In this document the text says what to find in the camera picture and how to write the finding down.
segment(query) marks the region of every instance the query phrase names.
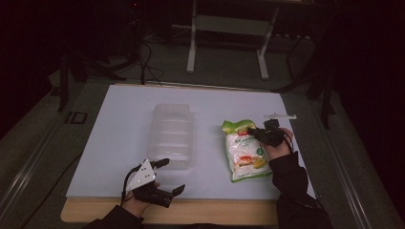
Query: table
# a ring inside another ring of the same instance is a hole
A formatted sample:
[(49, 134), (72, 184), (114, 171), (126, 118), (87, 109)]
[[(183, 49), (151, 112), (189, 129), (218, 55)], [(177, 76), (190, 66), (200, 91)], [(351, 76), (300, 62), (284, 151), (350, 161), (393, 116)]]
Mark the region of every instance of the table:
[[(104, 99), (70, 185), (63, 220), (102, 218), (119, 202), (124, 176), (146, 157), (148, 126), (155, 105), (174, 102), (189, 104), (194, 114), (198, 139), (194, 142), (194, 166), (187, 171), (157, 171), (161, 189), (183, 183), (186, 187), (169, 209), (149, 208), (145, 223), (277, 224), (275, 200), (279, 192), (270, 178), (230, 182), (221, 124), (228, 118), (235, 121), (249, 117), (261, 127), (264, 115), (286, 113), (279, 94), (124, 85), (111, 86)], [(288, 120), (280, 122), (291, 129)], [(212, 160), (216, 154), (221, 156)], [(204, 169), (207, 163), (209, 170)], [(314, 197), (310, 183), (308, 193)], [(229, 212), (238, 217), (230, 218)]]

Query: person's right hand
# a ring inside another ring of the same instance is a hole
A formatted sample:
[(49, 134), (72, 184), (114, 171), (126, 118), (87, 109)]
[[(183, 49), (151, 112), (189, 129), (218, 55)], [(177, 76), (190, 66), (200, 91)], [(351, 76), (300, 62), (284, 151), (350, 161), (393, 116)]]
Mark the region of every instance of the person's right hand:
[(286, 156), (286, 155), (290, 154), (288, 144), (291, 143), (292, 137), (294, 136), (294, 134), (292, 133), (292, 131), (290, 131), (290, 130), (288, 130), (286, 128), (280, 128), (280, 130), (282, 130), (282, 131), (284, 131), (286, 133), (286, 135), (287, 135), (286, 140), (287, 140), (288, 143), (283, 141), (283, 143), (281, 143), (277, 147), (272, 147), (270, 145), (265, 145), (265, 143), (263, 143), (263, 142), (260, 142), (262, 147), (266, 150), (269, 160), (272, 160), (272, 159), (278, 158), (280, 156)]

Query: snack bag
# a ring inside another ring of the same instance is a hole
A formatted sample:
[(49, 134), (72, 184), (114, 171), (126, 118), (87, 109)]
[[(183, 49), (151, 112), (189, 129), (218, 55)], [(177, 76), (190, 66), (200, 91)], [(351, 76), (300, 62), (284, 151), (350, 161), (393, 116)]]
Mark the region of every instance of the snack bag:
[(250, 177), (264, 177), (271, 174), (266, 151), (247, 128), (256, 128), (253, 121), (245, 119), (233, 123), (225, 121), (226, 155), (232, 172), (231, 181), (237, 182)]

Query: metal stand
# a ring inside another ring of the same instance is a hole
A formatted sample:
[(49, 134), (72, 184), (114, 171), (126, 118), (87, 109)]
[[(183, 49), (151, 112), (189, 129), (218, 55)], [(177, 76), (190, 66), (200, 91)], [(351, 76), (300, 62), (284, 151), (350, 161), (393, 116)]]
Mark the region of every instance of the metal stand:
[(265, 60), (265, 53), (268, 41), (274, 29), (279, 8), (274, 9), (271, 21), (246, 20), (240, 18), (218, 17), (197, 14), (197, 0), (193, 1), (193, 17), (191, 20), (191, 44), (188, 52), (187, 72), (193, 73), (196, 61), (196, 32), (201, 31), (221, 31), (238, 34), (260, 35), (265, 37), (262, 48), (257, 51), (260, 73), (262, 79), (268, 79), (268, 72)]

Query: cable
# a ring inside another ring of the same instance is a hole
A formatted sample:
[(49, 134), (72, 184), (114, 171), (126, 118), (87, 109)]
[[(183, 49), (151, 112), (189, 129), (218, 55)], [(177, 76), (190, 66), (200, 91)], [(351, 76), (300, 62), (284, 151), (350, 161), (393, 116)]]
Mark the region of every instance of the cable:
[(128, 184), (128, 179), (131, 176), (131, 174), (133, 174), (134, 172), (138, 171), (141, 165), (133, 168), (132, 170), (129, 171), (129, 173), (127, 174), (127, 176), (124, 179), (124, 185), (122, 187), (122, 193), (121, 193), (121, 204), (125, 201), (127, 201), (128, 199), (125, 199), (126, 196), (126, 186)]
[(295, 152), (294, 152), (294, 143), (292, 142), (291, 137), (289, 135), (285, 135), (284, 141), (286, 142), (286, 144), (288, 146), (289, 152), (293, 155)]
[(123, 200), (119, 206), (122, 206), (122, 203), (124, 203), (124, 202), (126, 202), (126, 201), (128, 201), (128, 200), (130, 200), (131, 198), (134, 198), (134, 197), (135, 197), (135, 195), (132, 195), (131, 197)]
[(148, 50), (149, 50), (149, 56), (148, 56), (148, 58), (146, 59), (146, 61), (145, 61), (145, 63), (143, 65), (142, 65), (142, 61), (141, 61), (142, 58), (139, 59), (139, 62), (140, 62), (141, 68), (142, 68), (142, 72), (140, 74), (140, 84), (145, 85), (145, 68), (148, 65), (148, 62), (149, 62), (149, 60), (150, 60), (150, 58), (152, 56), (152, 49), (151, 49), (151, 47), (149, 45), (147, 45), (144, 42), (141, 42), (140, 44), (146, 46), (146, 48), (148, 48)]
[(139, 41), (140, 35), (142, 34), (142, 25), (141, 23), (144, 21), (146, 17), (146, 3), (145, 2), (139, 2), (133, 3), (132, 1), (129, 0), (124, 0), (119, 2), (119, 6), (114, 6), (113, 8), (119, 8), (119, 13), (125, 14), (122, 15), (123, 17), (128, 17), (129, 22), (128, 25), (123, 29), (122, 36), (119, 41), (119, 46), (118, 46), (118, 52), (120, 53), (122, 50), (122, 43), (124, 40), (124, 37), (127, 36), (129, 33), (130, 40), (133, 41), (133, 46), (131, 50), (128, 53), (128, 59), (124, 61), (123, 63), (119, 63), (116, 65), (106, 65), (106, 64), (99, 64), (103, 68), (110, 70), (110, 71), (118, 71), (122, 70), (127, 67), (131, 67), (137, 60), (138, 60), (138, 52), (137, 52), (137, 47), (139, 44), (137, 43)]
[(59, 183), (60, 179), (63, 178), (63, 176), (66, 174), (66, 172), (68, 172), (68, 170), (72, 167), (72, 165), (83, 155), (83, 153), (81, 153), (80, 155), (78, 155), (77, 157), (75, 157), (75, 159), (73, 159), (71, 161), (71, 163), (69, 163), (69, 165), (65, 168), (65, 170), (62, 172), (62, 174), (59, 176), (59, 178), (56, 180), (56, 182), (54, 183), (53, 187), (51, 188), (51, 190), (48, 192), (48, 194), (42, 199), (42, 201), (39, 203), (39, 205), (35, 208), (35, 210), (30, 214), (30, 216), (24, 221), (24, 223), (20, 226), (20, 229), (23, 229), (27, 226), (27, 224), (31, 221), (31, 219), (35, 216), (35, 214), (39, 211), (39, 209), (42, 207), (42, 205), (47, 201), (47, 199), (49, 198), (49, 196), (52, 194), (54, 188), (56, 187), (56, 185)]
[[(155, 79), (156, 81), (158, 81), (158, 83), (161, 85), (161, 82), (159, 81), (159, 79), (164, 76), (164, 71), (159, 70), (159, 69), (156, 69), (156, 68), (151, 68), (151, 67), (149, 67), (149, 66), (148, 66), (147, 68), (148, 68), (149, 73), (152, 74), (152, 77), (154, 77), (154, 79)], [(160, 71), (160, 72), (161, 72), (161, 75), (160, 75), (159, 77), (155, 77), (155, 75), (152, 73), (151, 69)]]

